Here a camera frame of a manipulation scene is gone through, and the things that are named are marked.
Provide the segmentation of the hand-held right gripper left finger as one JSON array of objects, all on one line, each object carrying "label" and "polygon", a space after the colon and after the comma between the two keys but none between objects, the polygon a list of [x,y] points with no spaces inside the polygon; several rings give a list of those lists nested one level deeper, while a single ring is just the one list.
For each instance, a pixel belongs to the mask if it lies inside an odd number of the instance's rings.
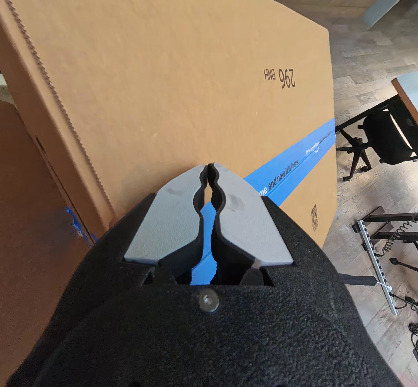
[{"label": "hand-held right gripper left finger", "polygon": [[198,165],[177,176],[155,195],[124,259],[164,267],[182,276],[203,255],[204,192],[207,166]]}]

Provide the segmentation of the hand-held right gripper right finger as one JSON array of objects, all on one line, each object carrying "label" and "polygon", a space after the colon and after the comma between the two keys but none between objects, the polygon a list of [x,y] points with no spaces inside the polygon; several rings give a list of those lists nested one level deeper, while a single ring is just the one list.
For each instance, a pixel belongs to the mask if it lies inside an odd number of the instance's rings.
[{"label": "hand-held right gripper right finger", "polygon": [[208,166],[208,183],[216,211],[211,250],[218,277],[243,277],[251,268],[293,264],[258,191],[217,162]]}]

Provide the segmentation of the large brown cardboard box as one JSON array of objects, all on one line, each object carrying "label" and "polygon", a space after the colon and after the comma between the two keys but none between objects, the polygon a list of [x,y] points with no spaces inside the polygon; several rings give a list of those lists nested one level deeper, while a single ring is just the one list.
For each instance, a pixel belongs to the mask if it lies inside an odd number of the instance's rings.
[{"label": "large brown cardboard box", "polygon": [[[156,193],[219,163],[322,248],[337,207],[329,32],[274,0],[1,0],[1,70],[70,206],[123,270]],[[204,192],[203,255],[216,211]],[[275,224],[296,265],[295,248]]]}]

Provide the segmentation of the brown cardboard sheet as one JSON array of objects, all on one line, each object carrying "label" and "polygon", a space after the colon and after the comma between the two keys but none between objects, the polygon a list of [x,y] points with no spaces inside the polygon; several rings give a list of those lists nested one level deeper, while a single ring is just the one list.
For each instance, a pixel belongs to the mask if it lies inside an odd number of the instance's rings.
[{"label": "brown cardboard sheet", "polygon": [[0,381],[30,353],[89,250],[14,105],[0,104]]}]

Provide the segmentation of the black metal stand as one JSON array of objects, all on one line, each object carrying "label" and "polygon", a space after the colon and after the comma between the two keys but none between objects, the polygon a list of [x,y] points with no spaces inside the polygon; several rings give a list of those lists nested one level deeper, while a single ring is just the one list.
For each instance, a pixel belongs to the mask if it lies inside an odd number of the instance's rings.
[{"label": "black metal stand", "polygon": [[412,231],[412,228],[417,225],[417,219],[417,212],[387,213],[382,206],[379,206],[361,220],[366,227],[372,223],[382,224],[382,227],[370,236],[372,243],[376,244],[380,240],[417,243],[417,231]]}]

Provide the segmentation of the black office chair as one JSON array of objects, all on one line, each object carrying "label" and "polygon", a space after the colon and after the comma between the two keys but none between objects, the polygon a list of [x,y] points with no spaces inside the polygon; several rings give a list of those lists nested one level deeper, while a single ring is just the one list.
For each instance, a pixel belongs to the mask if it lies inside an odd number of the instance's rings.
[{"label": "black office chair", "polygon": [[[350,136],[345,129],[360,120],[359,130],[363,130],[366,142],[362,138]],[[358,162],[363,160],[360,172],[372,169],[366,150],[372,148],[379,157],[381,164],[397,165],[418,159],[417,121],[413,119],[407,106],[397,94],[382,103],[364,111],[350,120],[337,125],[335,133],[340,133],[350,146],[337,147],[336,151],[344,151],[353,155],[350,174],[342,181],[350,181],[356,171]]]}]

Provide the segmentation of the office table with brown edge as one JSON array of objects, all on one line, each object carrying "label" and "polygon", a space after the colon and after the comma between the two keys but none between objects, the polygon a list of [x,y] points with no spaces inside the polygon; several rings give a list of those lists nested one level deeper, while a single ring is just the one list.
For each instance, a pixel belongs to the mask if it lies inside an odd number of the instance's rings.
[{"label": "office table with brown edge", "polygon": [[405,104],[415,122],[418,122],[418,72],[411,72],[394,78],[393,87]]}]

